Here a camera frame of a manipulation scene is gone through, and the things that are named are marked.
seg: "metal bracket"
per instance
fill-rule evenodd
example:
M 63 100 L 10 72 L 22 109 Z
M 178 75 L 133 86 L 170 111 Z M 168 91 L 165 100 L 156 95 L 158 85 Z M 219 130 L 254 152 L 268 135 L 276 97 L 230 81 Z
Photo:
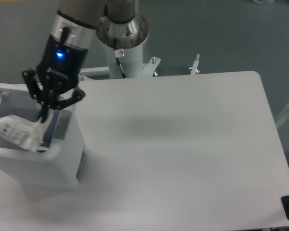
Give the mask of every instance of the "metal bracket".
M 156 68 L 159 65 L 161 59 L 153 56 L 150 62 L 143 64 L 143 77 L 153 77 L 158 76 Z M 109 67 L 94 67 L 94 68 L 84 68 L 80 70 L 79 79 L 84 81 L 84 76 L 102 76 L 109 75 Z
M 279 129 L 280 126 L 282 126 L 287 121 L 288 118 L 289 118 L 289 102 L 281 110 L 281 112 L 278 113 L 278 115 L 276 116 L 276 119 L 275 119 L 276 128 Z

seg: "white table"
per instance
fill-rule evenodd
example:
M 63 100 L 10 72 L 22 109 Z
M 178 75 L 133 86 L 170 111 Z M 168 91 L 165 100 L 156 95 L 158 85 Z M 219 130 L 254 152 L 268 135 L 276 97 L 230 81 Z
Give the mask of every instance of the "white table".
M 255 72 L 84 81 L 89 152 L 72 192 L 0 171 L 0 231 L 288 226 L 289 169 Z

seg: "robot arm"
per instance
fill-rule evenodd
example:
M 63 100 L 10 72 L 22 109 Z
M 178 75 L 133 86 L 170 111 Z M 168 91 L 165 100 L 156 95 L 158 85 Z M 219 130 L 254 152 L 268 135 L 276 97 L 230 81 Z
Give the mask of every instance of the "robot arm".
M 104 9 L 118 23 L 134 17 L 134 0 L 108 0 L 107 7 L 105 3 L 104 0 L 61 0 L 41 62 L 36 71 L 23 72 L 31 97 L 41 104 L 42 123 L 50 109 L 64 109 L 85 96 L 78 87 L 78 74 Z M 60 95 L 71 89 L 72 97 L 60 100 Z

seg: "white plastic box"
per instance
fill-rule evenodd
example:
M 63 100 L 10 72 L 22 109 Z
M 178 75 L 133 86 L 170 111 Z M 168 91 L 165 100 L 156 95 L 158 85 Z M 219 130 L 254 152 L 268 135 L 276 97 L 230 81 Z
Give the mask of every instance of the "white plastic box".
M 26 86 L 2 84 L 0 117 L 17 115 L 36 121 L 37 102 L 30 98 Z M 0 137 L 0 169 L 21 184 L 74 189 L 84 160 L 85 143 L 75 118 L 75 105 L 57 111 L 45 133 L 42 153 L 24 150 Z

